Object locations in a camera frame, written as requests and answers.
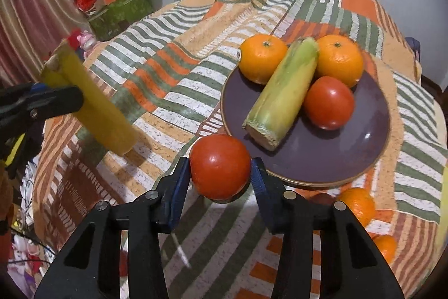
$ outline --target striped curtain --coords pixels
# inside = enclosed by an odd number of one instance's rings
[[[74,29],[89,29],[73,0],[0,0],[0,81],[36,80],[45,59]]]

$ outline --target patchwork blanket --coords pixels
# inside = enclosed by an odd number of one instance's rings
[[[377,0],[176,0],[102,44],[86,67],[146,139],[119,157],[72,115],[53,120],[33,192],[37,234],[60,249],[96,202],[134,200],[188,156],[198,139],[225,133],[221,90],[237,65],[239,45],[256,33],[287,43],[342,33],[362,49],[366,70],[388,103],[390,138],[375,166],[327,192],[336,196],[352,186],[370,191],[377,211],[367,231],[395,237],[391,267],[411,296],[442,249],[445,122],[417,83],[413,52]],[[295,190],[306,197],[319,193]],[[264,227],[251,188],[222,205],[190,187],[178,228],[160,235],[170,298],[269,298],[281,245],[282,237]],[[320,262],[316,232],[311,298],[319,297]],[[124,298],[126,285],[123,280]]]

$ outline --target yellow tube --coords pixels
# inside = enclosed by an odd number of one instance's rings
[[[84,95],[82,108],[73,113],[106,149],[123,156],[137,141],[137,132],[90,78],[78,56],[63,41],[41,72],[41,81],[52,88],[76,85]]]

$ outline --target cable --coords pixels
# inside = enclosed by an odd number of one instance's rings
[[[28,189],[28,184],[31,182],[31,186],[34,185],[33,181],[31,179],[26,179],[26,184],[25,184],[25,191],[23,192],[22,195],[22,200],[25,201],[25,212],[23,213],[23,215],[26,214],[26,212],[28,211],[28,209],[30,208],[30,206],[32,205],[32,199],[30,200],[29,204],[26,204],[26,191]]]
[[[53,255],[56,256],[56,253],[55,253],[50,247],[45,246],[42,242],[39,242],[39,241],[37,241],[37,240],[31,238],[30,236],[27,236],[26,234],[24,234],[24,233],[22,233],[22,232],[20,232],[20,231],[17,231],[14,227],[11,227],[11,230],[12,230],[15,234],[18,234],[19,236],[21,236],[21,237],[23,237],[23,238],[26,238],[26,239],[28,239],[28,240],[30,240],[30,241],[32,241],[32,242],[35,243],[36,245],[41,246],[43,249],[47,250],[48,252],[50,252],[50,253],[52,253]]]
[[[51,265],[51,262],[48,262],[47,260],[34,260],[34,259],[9,261],[8,265],[10,265],[10,264],[20,264],[21,262],[45,262],[45,263]]]

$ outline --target red tomato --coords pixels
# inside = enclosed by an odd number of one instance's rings
[[[335,199],[327,193],[319,193],[313,195],[311,198],[308,198],[310,202],[322,204],[322,205],[332,205],[335,202]]]
[[[342,127],[355,109],[352,91],[332,77],[319,78],[310,88],[303,103],[311,122],[322,129]]]
[[[229,200],[249,180],[250,155],[236,138],[214,134],[193,145],[190,167],[199,194],[211,200]]]
[[[120,277],[128,276],[128,253],[120,251]]]

